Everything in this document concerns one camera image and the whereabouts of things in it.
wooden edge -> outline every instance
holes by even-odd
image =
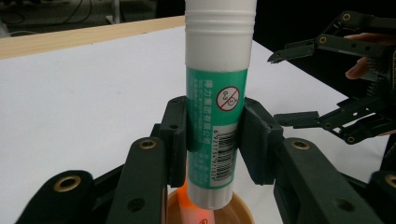
[[[147,21],[109,24],[91,28],[53,32],[41,35],[24,35],[0,39],[0,59],[14,58],[56,49],[90,45],[132,35],[183,26],[184,16]]]

plastic tube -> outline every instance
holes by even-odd
[[[220,209],[233,195],[256,0],[186,0],[188,195]]]

green label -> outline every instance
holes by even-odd
[[[247,69],[220,73],[187,68],[188,176],[201,188],[220,189],[233,181],[247,74]]]

barcode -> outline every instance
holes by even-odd
[[[212,144],[211,183],[219,186],[232,178],[233,156],[235,150],[235,129],[223,133],[222,129],[214,129]]]

human hand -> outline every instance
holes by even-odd
[[[359,35],[346,35],[345,38],[370,41],[377,44],[382,44],[386,46],[396,44],[396,35],[380,35],[380,34],[369,34],[362,33]],[[369,70],[367,65],[367,58],[360,58],[356,64],[346,71],[346,77],[349,79],[357,79],[366,74]]]

